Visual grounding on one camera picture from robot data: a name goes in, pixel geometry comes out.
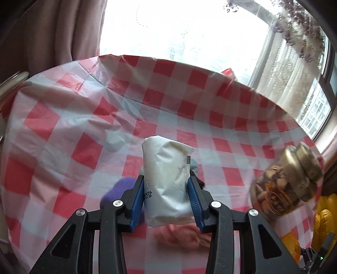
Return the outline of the white lace curtain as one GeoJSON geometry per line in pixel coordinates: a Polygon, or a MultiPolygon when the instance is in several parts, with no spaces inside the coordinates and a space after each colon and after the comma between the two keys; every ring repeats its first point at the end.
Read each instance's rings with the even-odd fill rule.
{"type": "Polygon", "coordinates": [[[298,1],[227,2],[228,12],[240,9],[269,27],[249,86],[300,122],[309,109],[311,86],[320,75],[323,30],[298,1]]]}

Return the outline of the pink knit cloth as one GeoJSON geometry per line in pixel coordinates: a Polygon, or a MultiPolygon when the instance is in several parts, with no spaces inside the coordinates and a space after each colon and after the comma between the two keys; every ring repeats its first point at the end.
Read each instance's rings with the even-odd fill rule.
{"type": "Polygon", "coordinates": [[[211,234],[203,234],[195,224],[161,226],[154,228],[155,239],[170,247],[186,250],[210,248],[211,234]]]}

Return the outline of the red white checkered tablecloth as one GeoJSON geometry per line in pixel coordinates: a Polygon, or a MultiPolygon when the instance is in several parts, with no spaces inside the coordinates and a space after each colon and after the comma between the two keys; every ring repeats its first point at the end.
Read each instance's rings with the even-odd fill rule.
{"type": "Polygon", "coordinates": [[[212,71],[138,56],[99,56],[34,75],[7,120],[1,195],[9,241],[29,271],[79,208],[97,210],[137,177],[149,136],[188,144],[215,200],[251,207],[250,185],[283,151],[314,143],[279,106],[212,71]]]}

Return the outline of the pink curtain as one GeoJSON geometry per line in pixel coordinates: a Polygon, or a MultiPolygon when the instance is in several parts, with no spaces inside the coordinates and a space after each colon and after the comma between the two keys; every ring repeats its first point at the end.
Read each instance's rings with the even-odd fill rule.
{"type": "Polygon", "coordinates": [[[106,1],[1,1],[1,80],[99,55],[106,1]]]}

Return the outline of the orange mesh bag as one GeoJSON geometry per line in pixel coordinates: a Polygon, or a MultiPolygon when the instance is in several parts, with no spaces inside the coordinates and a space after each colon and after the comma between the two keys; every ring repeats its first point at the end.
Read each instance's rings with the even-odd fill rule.
{"type": "Polygon", "coordinates": [[[299,242],[292,232],[281,237],[282,243],[285,245],[292,258],[298,264],[300,262],[301,249],[299,242]]]}

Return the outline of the gold lidded snack jar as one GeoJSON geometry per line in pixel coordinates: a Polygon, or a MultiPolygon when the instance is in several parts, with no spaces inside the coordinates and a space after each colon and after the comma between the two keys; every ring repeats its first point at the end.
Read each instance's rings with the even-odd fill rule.
{"type": "Polygon", "coordinates": [[[311,200],[322,177],[319,161],[307,144],[286,146],[252,182],[252,205],[269,222],[274,222],[311,200]]]}

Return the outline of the yellow leather seat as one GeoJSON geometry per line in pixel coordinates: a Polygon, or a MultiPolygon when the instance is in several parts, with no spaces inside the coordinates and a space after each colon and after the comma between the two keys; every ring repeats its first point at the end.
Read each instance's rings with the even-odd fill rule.
{"type": "Polygon", "coordinates": [[[314,219],[311,247],[319,252],[329,233],[335,234],[332,245],[336,243],[336,194],[321,196],[318,200],[314,219]]]}

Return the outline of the purple knit item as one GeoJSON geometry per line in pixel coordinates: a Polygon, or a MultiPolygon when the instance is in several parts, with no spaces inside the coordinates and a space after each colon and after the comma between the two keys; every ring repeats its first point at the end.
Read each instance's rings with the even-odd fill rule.
{"type": "Polygon", "coordinates": [[[105,205],[111,204],[115,200],[120,200],[124,191],[132,189],[135,185],[136,178],[124,177],[117,181],[112,189],[110,189],[100,200],[100,209],[105,205]]]}

